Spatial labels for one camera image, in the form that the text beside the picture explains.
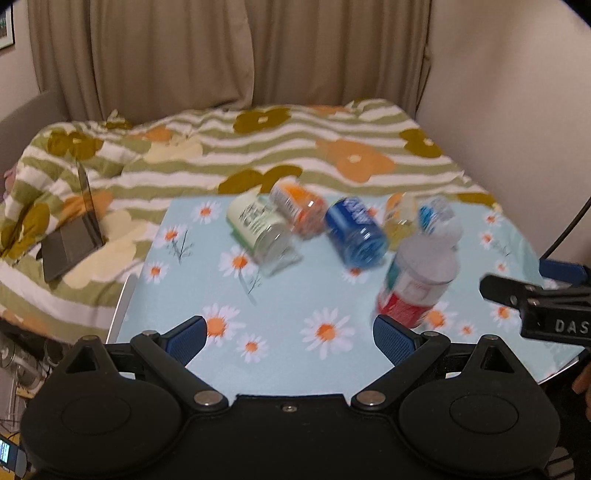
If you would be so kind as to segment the person's right hand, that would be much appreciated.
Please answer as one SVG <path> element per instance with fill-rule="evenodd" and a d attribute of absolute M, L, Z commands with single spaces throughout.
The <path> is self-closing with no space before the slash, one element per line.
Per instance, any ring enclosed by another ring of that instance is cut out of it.
<path fill-rule="evenodd" d="M 585 400 L 585 415 L 591 421 L 591 379 L 590 371 L 585 369 L 573 382 L 573 392 Z"/>

